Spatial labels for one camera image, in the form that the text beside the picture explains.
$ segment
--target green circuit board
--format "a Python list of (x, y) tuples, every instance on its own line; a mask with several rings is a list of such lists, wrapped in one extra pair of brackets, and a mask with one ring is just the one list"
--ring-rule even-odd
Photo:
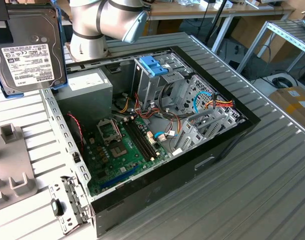
[[(146, 124), (141, 118), (136, 118), (134, 123), (145, 136), (148, 130)], [(136, 147), (133, 139), (124, 128), (124, 122), (117, 122), (118, 129), (122, 135), (121, 142), (126, 150), (126, 154), (119, 157), (114, 157), (111, 145), (118, 144), (111, 142), (108, 146), (104, 145), (102, 136), (100, 135), (97, 126), (88, 132), (88, 136), (84, 136), (86, 141), (83, 159), (91, 174), (91, 180), (88, 183), (88, 188), (91, 196), (95, 196), (108, 188), (123, 182), (130, 177), (137, 175), (160, 162), (165, 161), (169, 156), (160, 145), (156, 144), (152, 147), (159, 153), (154, 160), (147, 160), (143, 157), (140, 150)], [(109, 133), (109, 127), (105, 127), (105, 132)]]

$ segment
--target hard drive label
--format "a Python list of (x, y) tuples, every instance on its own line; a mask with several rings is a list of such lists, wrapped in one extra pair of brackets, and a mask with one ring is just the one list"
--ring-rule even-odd
[(1, 49), (17, 87), (54, 80), (48, 44)]

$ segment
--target blue drive bay latch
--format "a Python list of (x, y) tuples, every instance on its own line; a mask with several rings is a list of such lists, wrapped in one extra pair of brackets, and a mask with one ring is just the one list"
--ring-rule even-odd
[(163, 68), (152, 56), (140, 57), (139, 62), (141, 62), (148, 72), (150, 72), (154, 77), (168, 73), (168, 69)]

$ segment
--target aluminum extrusion table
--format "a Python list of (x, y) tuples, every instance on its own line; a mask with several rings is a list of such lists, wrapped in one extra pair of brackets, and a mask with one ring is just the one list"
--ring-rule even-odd
[[(265, 45), (269, 46), (271, 41), (277, 34), (302, 51), (288, 67), (287, 72), (289, 72), (305, 54), (305, 28), (300, 20), (266, 21), (265, 24), (262, 26), (260, 32), (258, 33), (257, 37), (251, 44), (249, 50), (245, 54), (240, 65), (238, 66), (236, 70), (238, 73), (242, 72), (267, 30), (271, 30), (272, 34), (270, 35), (270, 37), (268, 37), (267, 41), (265, 42)], [(263, 46), (257, 56), (260, 58), (265, 52), (265, 50), (266, 47)]]
[[(178, 45), (261, 118), (206, 172), (113, 228), (103, 240), (305, 240), (305, 130), (193, 36), (109, 41), (114, 55)], [(47, 186), (69, 175), (39, 91), (5, 100), (0, 125), (22, 126), (38, 193), (0, 210), (0, 239), (95, 239), (86, 224), (63, 236)]]

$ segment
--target hard drive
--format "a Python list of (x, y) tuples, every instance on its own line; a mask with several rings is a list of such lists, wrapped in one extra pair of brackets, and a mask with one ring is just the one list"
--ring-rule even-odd
[(50, 5), (7, 6), (0, 37), (0, 86), (6, 98), (67, 83), (56, 10)]

